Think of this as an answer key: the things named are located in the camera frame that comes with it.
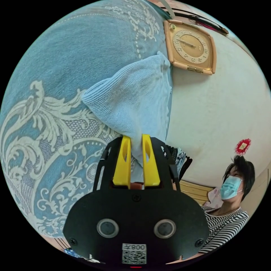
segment red decoration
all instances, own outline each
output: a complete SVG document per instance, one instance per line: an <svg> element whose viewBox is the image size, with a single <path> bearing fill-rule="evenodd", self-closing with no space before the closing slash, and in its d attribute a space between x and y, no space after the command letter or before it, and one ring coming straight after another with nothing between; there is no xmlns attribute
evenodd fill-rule
<svg viewBox="0 0 271 271"><path fill-rule="evenodd" d="M244 155L247 152L250 145L251 145L251 140L249 138L243 139L239 141L239 143L236 145L235 152L238 155Z"/></svg>

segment black and white striped shirt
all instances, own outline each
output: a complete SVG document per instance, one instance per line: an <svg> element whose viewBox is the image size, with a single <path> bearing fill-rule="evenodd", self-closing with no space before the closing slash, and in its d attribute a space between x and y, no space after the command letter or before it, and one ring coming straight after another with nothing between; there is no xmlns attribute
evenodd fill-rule
<svg viewBox="0 0 271 271"><path fill-rule="evenodd" d="M233 238L246 224L249 216L241 207L235 212L224 216L213 216L209 213L217 210L208 206L202 206L210 229L209 237L199 253L207 253Z"/></svg>

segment qr code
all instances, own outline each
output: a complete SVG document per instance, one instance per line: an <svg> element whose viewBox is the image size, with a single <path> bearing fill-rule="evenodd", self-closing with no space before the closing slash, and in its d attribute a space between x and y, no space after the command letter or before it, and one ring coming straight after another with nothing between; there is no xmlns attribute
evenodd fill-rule
<svg viewBox="0 0 271 271"><path fill-rule="evenodd" d="M122 263L142 265L147 263L146 251L123 250Z"/></svg>

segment blue face mask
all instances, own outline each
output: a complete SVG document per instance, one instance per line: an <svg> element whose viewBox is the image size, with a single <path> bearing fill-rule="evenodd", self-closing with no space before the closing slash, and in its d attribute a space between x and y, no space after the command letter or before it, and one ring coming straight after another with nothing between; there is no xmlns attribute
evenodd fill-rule
<svg viewBox="0 0 271 271"><path fill-rule="evenodd" d="M235 197L238 192L241 192L242 190L238 191L241 182L242 180L240 178L229 176L220 189L221 199L228 200Z"/></svg>

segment clock face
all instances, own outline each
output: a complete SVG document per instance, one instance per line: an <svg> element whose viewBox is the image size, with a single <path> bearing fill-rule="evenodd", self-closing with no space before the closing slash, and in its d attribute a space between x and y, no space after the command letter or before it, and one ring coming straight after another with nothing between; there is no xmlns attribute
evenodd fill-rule
<svg viewBox="0 0 271 271"><path fill-rule="evenodd" d="M180 30L173 35L173 44L178 54L185 60L204 63L209 58L209 48L204 39L189 30Z"/></svg>

